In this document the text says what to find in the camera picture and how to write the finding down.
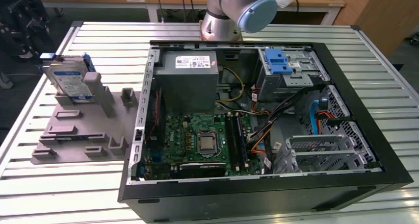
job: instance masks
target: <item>motherboard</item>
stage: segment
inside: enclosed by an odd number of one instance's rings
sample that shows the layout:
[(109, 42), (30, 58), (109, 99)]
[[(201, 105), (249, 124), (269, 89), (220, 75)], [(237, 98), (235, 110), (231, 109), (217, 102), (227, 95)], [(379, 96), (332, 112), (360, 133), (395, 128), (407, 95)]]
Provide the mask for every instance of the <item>motherboard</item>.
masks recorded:
[(249, 133), (247, 114), (167, 115), (164, 146), (148, 153), (155, 176), (149, 178), (260, 174), (257, 157), (247, 157)]

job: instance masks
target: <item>yellow wire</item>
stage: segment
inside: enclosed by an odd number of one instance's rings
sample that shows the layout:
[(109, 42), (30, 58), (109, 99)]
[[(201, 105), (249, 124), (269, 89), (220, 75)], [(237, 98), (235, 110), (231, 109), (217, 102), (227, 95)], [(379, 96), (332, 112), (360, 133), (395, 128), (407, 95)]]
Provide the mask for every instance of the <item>yellow wire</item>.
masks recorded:
[(236, 99), (239, 99), (244, 93), (244, 84), (243, 84), (243, 81), (239, 77), (239, 75), (227, 67), (223, 67), (224, 69), (227, 69), (232, 74), (233, 76), (237, 78), (237, 80), (240, 81), (240, 84), (241, 84), (241, 92), (240, 94), (235, 97), (235, 98), (231, 98), (231, 99), (225, 99), (225, 100), (215, 100), (216, 102), (229, 102), (229, 101), (235, 101)]

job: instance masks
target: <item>metal slotted table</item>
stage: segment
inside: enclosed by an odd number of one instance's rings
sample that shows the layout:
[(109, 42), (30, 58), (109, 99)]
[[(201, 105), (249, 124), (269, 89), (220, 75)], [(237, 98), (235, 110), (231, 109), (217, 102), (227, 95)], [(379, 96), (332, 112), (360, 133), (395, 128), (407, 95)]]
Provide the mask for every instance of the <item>metal slotted table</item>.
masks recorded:
[[(199, 40), (197, 24), (75, 22), (57, 54), (92, 56), (111, 91), (141, 89), (149, 40)], [(199, 223), (419, 222), (419, 96), (361, 31), (349, 26), (271, 25), (245, 41), (325, 43), (415, 180), (343, 210), (199, 221)], [(123, 161), (33, 165), (38, 136), (53, 112), (54, 88), (41, 77), (0, 147), (1, 224), (140, 223), (116, 202)]]

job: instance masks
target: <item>power supply label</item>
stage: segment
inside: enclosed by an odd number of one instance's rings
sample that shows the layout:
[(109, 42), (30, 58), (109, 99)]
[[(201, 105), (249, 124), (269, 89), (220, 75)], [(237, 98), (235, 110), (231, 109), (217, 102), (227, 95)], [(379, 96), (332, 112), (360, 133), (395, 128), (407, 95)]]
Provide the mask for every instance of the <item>power supply label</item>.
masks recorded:
[(209, 56), (177, 56), (176, 69), (200, 69), (211, 68)]

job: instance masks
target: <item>green circuit board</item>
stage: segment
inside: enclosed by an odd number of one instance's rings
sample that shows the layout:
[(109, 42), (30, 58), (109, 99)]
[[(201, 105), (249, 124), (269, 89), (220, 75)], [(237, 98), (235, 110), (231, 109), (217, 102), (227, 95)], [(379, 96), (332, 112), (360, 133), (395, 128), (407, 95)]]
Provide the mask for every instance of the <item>green circuit board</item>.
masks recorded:
[[(240, 116), (240, 123), (244, 135), (251, 133), (248, 115)], [(199, 137), (204, 134), (216, 135), (216, 152), (209, 155), (199, 152)], [(225, 163), (225, 176), (260, 174), (257, 159), (248, 161), (247, 168), (241, 168), (239, 171), (231, 169), (223, 114), (167, 115), (164, 141), (160, 152), (163, 164), (207, 161)], [(168, 177), (168, 174), (157, 174), (156, 179), (169, 179)]]

